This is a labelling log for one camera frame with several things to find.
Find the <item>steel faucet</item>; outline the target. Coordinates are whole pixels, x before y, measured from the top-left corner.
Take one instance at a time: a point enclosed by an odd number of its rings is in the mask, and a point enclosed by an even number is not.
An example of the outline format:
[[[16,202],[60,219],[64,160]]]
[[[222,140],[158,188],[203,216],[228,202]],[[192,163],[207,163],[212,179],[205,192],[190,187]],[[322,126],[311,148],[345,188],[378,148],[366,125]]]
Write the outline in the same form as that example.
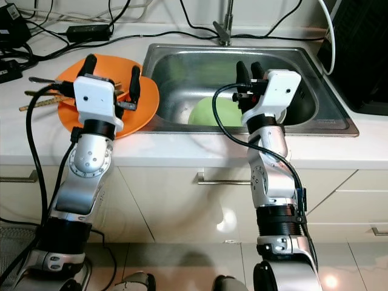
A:
[[[233,24],[233,5],[235,0],[227,0],[224,19],[221,22],[213,21],[218,42],[221,46],[228,47],[231,45],[231,28]]]

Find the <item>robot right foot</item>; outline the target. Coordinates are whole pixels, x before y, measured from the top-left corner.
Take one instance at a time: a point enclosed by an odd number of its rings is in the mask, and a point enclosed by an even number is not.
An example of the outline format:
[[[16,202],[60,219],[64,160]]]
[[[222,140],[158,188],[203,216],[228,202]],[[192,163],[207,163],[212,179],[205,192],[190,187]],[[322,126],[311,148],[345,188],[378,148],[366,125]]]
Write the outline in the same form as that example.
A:
[[[230,275],[219,275],[213,282],[212,291],[249,291],[247,286]]]

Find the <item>wooden chopstick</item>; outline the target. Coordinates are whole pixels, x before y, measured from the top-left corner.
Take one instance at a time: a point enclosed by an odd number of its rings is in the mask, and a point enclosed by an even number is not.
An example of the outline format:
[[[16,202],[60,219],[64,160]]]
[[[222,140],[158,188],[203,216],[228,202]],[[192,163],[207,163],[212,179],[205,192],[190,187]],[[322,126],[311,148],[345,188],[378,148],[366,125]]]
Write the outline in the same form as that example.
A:
[[[39,102],[35,103],[34,105],[22,106],[19,108],[19,111],[24,112],[30,108],[37,108],[37,107],[42,107],[42,106],[47,106],[47,105],[58,105],[59,103],[64,103],[64,105],[75,105],[75,100],[72,98],[66,97],[64,95],[58,95],[58,96],[54,97],[53,99],[39,101]]]
[[[70,101],[72,98],[69,98],[65,95],[56,95],[53,99],[48,99],[45,101],[39,101],[34,103],[34,105],[27,105],[27,106],[22,106],[19,108],[20,112],[27,111],[27,109],[30,108],[37,108],[41,106],[47,106],[47,105],[52,105],[52,104],[58,104],[59,102],[64,102],[64,101]]]

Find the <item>flat black power adapter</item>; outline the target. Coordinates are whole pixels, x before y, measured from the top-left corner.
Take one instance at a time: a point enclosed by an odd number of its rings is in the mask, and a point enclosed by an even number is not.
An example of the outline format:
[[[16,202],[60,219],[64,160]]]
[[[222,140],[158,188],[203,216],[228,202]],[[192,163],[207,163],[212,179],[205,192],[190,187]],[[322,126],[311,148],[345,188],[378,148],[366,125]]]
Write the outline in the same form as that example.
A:
[[[69,42],[108,41],[112,35],[108,24],[73,25],[65,32]]]

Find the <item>grey floor fan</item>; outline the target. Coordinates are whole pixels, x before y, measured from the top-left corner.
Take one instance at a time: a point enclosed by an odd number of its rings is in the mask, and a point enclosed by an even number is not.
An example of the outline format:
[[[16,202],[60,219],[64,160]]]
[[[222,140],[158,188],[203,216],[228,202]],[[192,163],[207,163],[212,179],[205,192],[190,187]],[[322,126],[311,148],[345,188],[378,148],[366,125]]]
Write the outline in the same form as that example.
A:
[[[0,257],[1,273],[14,262],[16,257],[35,238],[35,229],[28,226],[1,226],[0,228]],[[13,283],[17,280],[18,272],[27,255],[22,255],[22,260],[14,266],[6,280],[1,283],[1,291],[11,291]]]

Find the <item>black power strip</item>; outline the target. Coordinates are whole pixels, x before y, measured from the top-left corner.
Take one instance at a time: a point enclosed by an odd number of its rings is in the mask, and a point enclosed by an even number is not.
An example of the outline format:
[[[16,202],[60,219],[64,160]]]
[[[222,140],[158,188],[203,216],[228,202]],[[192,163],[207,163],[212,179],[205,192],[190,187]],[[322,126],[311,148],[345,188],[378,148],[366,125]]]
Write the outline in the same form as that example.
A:
[[[17,60],[0,59],[0,83],[22,78],[22,70]]]

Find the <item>black charger with white label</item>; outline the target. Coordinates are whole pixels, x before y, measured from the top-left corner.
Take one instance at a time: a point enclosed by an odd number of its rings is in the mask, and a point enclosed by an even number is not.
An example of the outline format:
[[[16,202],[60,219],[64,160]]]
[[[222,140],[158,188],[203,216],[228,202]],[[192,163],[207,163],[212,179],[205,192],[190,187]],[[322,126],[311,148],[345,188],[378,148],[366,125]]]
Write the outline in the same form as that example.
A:
[[[30,29],[14,4],[0,7],[0,48],[14,49],[27,44]]]

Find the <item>black ribbed appliance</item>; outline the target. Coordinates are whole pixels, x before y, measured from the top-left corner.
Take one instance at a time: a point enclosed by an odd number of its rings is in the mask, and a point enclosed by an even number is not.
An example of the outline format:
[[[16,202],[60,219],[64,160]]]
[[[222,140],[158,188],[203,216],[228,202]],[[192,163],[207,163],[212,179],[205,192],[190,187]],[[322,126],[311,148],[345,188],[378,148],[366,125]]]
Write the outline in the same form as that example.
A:
[[[339,0],[329,75],[355,113],[388,116],[388,0]]]

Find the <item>light green plate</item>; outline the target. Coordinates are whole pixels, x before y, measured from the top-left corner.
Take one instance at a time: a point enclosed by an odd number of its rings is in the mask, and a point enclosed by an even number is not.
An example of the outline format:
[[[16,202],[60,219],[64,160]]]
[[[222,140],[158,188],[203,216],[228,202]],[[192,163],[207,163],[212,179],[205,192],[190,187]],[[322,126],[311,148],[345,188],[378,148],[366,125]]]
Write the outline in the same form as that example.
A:
[[[216,100],[216,112],[225,127],[241,127],[242,113],[238,103],[231,99],[218,98]],[[205,125],[217,127],[217,122],[212,108],[212,97],[200,100],[192,108],[188,123],[191,125]]]

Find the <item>orange plastic plate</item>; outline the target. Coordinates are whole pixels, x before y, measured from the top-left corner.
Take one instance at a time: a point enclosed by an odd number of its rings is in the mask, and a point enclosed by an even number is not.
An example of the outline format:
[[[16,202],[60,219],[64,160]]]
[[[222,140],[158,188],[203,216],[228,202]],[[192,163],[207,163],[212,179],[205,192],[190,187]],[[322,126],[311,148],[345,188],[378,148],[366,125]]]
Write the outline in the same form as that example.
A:
[[[150,85],[152,88],[146,88],[143,101],[139,101],[136,111],[125,111],[122,116],[124,128],[117,132],[116,138],[124,138],[144,127],[155,116],[159,106],[159,90],[157,84],[149,78],[144,81],[144,85]],[[78,112],[74,105],[58,105],[58,116],[61,124],[68,130],[73,127],[82,127],[78,122]]]

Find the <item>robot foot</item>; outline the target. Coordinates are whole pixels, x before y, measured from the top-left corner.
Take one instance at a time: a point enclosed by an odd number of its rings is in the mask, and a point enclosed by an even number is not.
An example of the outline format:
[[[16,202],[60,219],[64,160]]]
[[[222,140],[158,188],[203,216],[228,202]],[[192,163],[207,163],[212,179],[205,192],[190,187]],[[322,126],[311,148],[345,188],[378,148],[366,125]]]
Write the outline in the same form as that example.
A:
[[[249,291],[247,286],[230,275],[219,275],[213,282],[212,291]]]
[[[155,277],[146,272],[135,272],[116,283],[109,291],[155,291]]]

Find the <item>stainless steel sink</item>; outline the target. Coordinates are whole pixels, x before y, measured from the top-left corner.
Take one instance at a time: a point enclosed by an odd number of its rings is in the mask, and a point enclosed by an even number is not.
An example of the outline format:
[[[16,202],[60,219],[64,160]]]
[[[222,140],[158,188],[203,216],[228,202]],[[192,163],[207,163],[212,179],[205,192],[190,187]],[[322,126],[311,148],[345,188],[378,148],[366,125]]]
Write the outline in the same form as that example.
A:
[[[280,117],[288,135],[358,136],[324,75],[301,47],[217,47],[152,44],[148,47],[143,75],[157,83],[160,104],[144,132],[219,133],[215,125],[188,123],[192,108],[216,89],[236,80],[236,63],[258,62],[263,69],[298,72],[302,83]]]

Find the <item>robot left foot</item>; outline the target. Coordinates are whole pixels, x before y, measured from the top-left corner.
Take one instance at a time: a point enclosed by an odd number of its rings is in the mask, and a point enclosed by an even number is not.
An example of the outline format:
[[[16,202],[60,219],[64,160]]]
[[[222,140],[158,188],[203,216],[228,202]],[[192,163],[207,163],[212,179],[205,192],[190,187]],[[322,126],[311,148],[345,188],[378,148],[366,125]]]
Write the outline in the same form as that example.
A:
[[[155,277],[146,272],[135,272],[116,283],[109,291],[155,291]]]

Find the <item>white kitchen cabinet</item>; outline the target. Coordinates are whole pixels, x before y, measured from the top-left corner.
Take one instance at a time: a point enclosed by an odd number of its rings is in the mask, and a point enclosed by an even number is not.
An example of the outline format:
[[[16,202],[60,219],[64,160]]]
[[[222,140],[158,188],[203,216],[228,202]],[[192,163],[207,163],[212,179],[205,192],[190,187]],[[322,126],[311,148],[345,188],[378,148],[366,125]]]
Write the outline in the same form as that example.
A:
[[[388,241],[388,170],[299,170],[316,243]],[[94,220],[116,243],[255,243],[250,172],[116,167]]]

